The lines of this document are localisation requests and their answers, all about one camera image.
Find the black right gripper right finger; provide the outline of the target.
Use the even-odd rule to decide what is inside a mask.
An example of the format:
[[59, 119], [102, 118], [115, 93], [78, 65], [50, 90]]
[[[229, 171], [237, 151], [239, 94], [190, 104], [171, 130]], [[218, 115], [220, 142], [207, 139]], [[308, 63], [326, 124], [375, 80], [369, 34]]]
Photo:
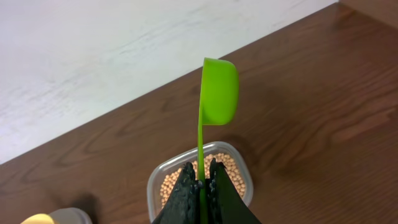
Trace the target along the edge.
[[208, 223], [261, 224], [243, 202], [224, 164], [213, 158], [209, 171], [210, 178], [206, 180]]

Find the pile of dried soybeans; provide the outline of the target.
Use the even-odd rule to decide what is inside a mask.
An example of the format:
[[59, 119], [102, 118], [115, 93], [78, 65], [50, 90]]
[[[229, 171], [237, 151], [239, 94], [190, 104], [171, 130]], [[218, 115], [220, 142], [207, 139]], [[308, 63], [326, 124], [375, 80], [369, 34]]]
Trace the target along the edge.
[[[235, 189], [238, 191], [238, 194], [240, 195], [241, 198], [243, 198], [244, 194], [246, 193], [246, 183], [243, 179], [242, 174], [240, 173], [238, 169], [238, 165], [236, 161], [229, 155], [225, 153], [217, 153], [217, 154], [209, 154], [204, 158], [204, 165], [205, 165], [205, 177], [207, 179], [210, 178], [210, 171], [208, 170], [210, 168], [210, 163], [213, 159], [216, 159], [217, 162], [222, 162], [226, 168], [227, 174], [229, 178], [231, 179]], [[175, 172], [172, 172], [170, 174], [167, 174], [165, 178], [163, 179], [161, 185], [160, 185], [160, 190], [159, 190], [159, 195], [161, 199], [161, 205], [162, 208], [164, 208], [167, 200], [170, 197], [170, 194], [172, 192], [172, 189], [182, 171], [182, 166], [180, 166]]]

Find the yellow plastic bowl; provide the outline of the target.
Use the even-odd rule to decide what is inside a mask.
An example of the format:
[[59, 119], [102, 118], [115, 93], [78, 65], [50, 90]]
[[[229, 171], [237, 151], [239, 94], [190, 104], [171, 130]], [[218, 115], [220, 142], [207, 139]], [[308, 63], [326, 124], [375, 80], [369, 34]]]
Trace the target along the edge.
[[58, 221], [48, 214], [40, 213], [26, 218], [21, 224], [58, 224]]

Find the clear plastic bean container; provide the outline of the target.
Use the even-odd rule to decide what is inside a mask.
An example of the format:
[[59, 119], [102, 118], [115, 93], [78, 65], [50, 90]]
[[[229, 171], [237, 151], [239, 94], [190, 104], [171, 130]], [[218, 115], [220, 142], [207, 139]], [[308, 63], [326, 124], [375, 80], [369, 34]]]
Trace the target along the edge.
[[[236, 161], [238, 171], [240, 171], [240, 174], [243, 176], [243, 182], [247, 185], [247, 191], [243, 195], [243, 202], [249, 206], [252, 200], [254, 186], [246, 163], [238, 150], [227, 142], [216, 141], [205, 144], [203, 146], [203, 152], [205, 156], [218, 153], [229, 154], [231, 158]], [[160, 188], [165, 176], [171, 174], [172, 171], [177, 171], [177, 169], [186, 162], [193, 162], [196, 158], [197, 148], [194, 148], [161, 163], [151, 173], [147, 183], [147, 205], [150, 222], [155, 220], [162, 209]]]

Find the green plastic measuring scoop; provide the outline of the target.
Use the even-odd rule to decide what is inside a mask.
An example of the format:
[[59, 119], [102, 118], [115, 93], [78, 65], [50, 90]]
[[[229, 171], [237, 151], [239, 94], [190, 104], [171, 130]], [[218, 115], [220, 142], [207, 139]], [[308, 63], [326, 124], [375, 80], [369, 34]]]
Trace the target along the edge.
[[239, 96], [235, 65], [226, 60], [205, 58], [198, 110], [198, 179], [205, 182], [203, 126], [222, 126], [234, 117]]

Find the white digital kitchen scale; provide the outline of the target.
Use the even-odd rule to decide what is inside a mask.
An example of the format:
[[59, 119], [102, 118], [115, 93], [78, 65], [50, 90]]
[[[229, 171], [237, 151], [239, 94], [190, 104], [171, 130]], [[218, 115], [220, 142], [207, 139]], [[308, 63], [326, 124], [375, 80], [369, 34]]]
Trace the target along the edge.
[[90, 216], [79, 208], [62, 208], [49, 214], [58, 224], [92, 224]]

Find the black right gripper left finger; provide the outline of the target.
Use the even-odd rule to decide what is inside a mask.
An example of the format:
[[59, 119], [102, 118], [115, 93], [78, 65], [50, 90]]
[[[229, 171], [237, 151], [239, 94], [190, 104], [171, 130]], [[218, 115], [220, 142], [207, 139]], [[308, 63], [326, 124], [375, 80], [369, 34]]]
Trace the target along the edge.
[[201, 181], [196, 180], [193, 164], [183, 165], [165, 206], [152, 224], [200, 223]]

